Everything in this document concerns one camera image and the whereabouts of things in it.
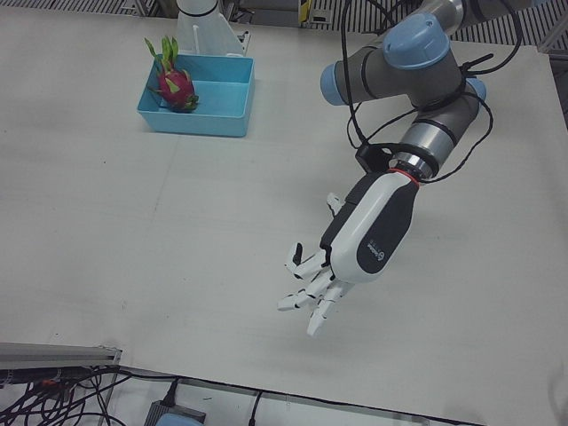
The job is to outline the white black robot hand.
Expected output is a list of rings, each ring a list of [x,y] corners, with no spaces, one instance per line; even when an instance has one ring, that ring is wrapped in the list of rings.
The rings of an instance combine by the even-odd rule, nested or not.
[[[307,334],[315,336],[336,303],[353,287],[378,279],[412,224],[419,183],[403,170],[367,173],[345,199],[331,193],[332,222],[319,250],[303,257],[303,245],[288,252],[286,268],[306,283],[277,303],[281,312],[312,307]]]

